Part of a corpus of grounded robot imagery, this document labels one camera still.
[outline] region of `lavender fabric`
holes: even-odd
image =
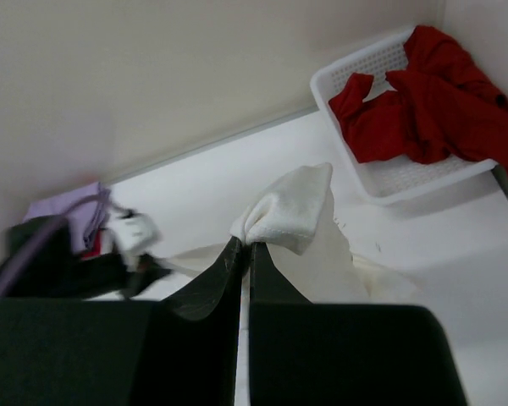
[[[100,182],[95,182],[61,195],[35,201],[30,204],[23,222],[27,222],[34,217],[60,214],[77,200],[90,195],[103,196],[102,199],[87,203],[68,214],[73,252],[89,250],[94,245],[97,230],[108,220],[106,203],[110,193],[110,190],[104,188]]]

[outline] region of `white plastic basket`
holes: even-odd
[[[339,122],[328,101],[343,90],[354,72],[374,75],[369,99],[390,89],[385,73],[406,68],[408,60],[403,44],[411,33],[412,30],[407,30],[341,58],[317,71],[311,80],[311,90],[318,108],[329,125],[337,151],[344,158],[360,194],[367,201],[381,206],[455,184],[491,170],[496,165],[492,160],[465,162],[456,156],[431,165],[413,162],[406,156],[386,162],[357,162],[342,137]]]

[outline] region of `white fabric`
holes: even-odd
[[[276,244],[300,255],[314,239],[333,168],[299,167],[271,184],[235,220],[231,234],[244,244]]]
[[[244,244],[268,244],[274,265],[312,302],[395,302],[416,286],[350,252],[334,223],[333,168],[299,167],[265,189],[233,224]]]

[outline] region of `cable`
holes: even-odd
[[[51,218],[29,239],[15,255],[9,259],[0,274],[0,298],[7,295],[14,283],[19,279],[22,272],[32,262],[34,257],[40,252],[47,241],[61,227],[68,224],[68,214],[77,210],[79,207],[97,201],[105,206],[110,206],[124,215],[129,215],[131,210],[113,203],[108,195],[90,195],[72,203],[65,211]]]

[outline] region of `red fabric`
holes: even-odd
[[[396,91],[363,102],[373,77],[353,74],[329,101],[357,161],[406,154],[433,163],[453,153],[492,158],[508,172],[508,100],[446,34],[418,26],[405,44],[405,71],[386,74]]]
[[[94,238],[94,245],[92,245],[92,249],[85,251],[81,256],[81,258],[83,260],[90,260],[90,258],[100,256],[101,254],[102,254],[102,230],[98,230],[96,233],[96,237]]]

